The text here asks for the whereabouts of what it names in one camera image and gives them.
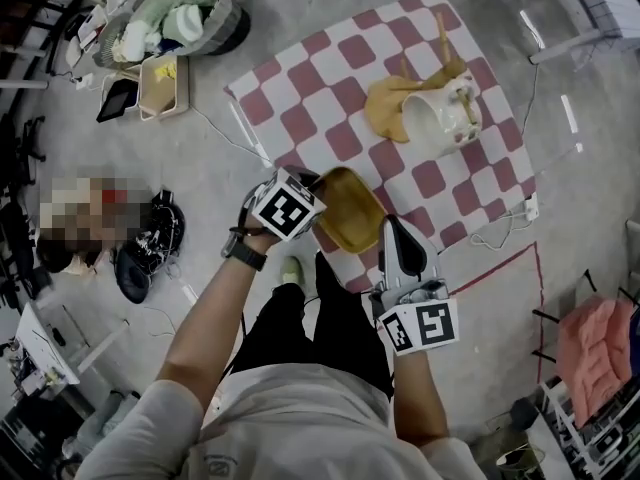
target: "person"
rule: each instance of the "person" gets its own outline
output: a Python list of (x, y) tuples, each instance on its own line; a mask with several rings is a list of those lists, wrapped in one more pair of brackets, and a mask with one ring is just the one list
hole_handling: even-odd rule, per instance
[[(252, 236), (258, 226), (249, 217), (232, 228), (226, 259), (157, 379), (76, 478), (484, 479), (468, 446), (449, 435), (427, 354), (395, 357), (392, 380), (360, 295), (339, 284), (320, 253), (313, 341), (302, 326), (303, 273), (289, 257), (221, 382), (252, 281), (277, 242)], [(219, 411), (203, 427), (216, 391)]]

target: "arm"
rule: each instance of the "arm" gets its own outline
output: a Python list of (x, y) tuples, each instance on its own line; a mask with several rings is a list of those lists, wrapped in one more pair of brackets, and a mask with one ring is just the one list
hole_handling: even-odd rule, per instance
[[(275, 243), (272, 235), (245, 237), (244, 243), (265, 254)], [(191, 391), (207, 410), (240, 326), (240, 317), (256, 271), (228, 258), (178, 329), (158, 374)]]
[(426, 352), (394, 357), (396, 434), (418, 448), (449, 437), (447, 417)]

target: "white box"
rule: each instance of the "white box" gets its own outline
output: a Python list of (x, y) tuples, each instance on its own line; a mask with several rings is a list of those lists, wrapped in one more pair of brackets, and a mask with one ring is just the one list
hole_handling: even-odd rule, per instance
[(308, 231), (326, 206), (286, 169), (256, 191), (253, 216), (285, 242)]
[(460, 339), (455, 299), (399, 304), (382, 315), (380, 321), (398, 356)]

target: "green towel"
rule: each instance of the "green towel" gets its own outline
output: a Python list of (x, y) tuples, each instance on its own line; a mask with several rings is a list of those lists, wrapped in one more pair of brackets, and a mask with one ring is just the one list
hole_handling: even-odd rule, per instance
[(213, 7), (216, 2), (217, 0), (144, 0), (131, 16), (129, 23), (143, 21), (154, 31), (160, 27), (160, 23), (171, 9), (185, 4)]

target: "checkered tablecloth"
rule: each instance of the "checkered tablecloth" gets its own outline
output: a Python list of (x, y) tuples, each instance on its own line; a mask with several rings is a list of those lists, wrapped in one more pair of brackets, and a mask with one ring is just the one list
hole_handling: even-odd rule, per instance
[[(442, 67), (436, 13), (452, 53), (469, 66), (483, 131), (463, 149), (425, 161), (421, 144), (373, 133), (364, 117), (369, 86), (401, 75), (406, 57), (415, 79)], [(276, 166), (324, 173), (355, 170), (388, 212), (412, 222), (442, 250), (497, 219), (535, 192), (533, 170), (509, 104), (446, 0), (400, 0), (333, 25), (284, 50), (226, 88)], [(348, 254), (322, 231), (320, 247), (351, 291), (380, 279), (377, 248)]]

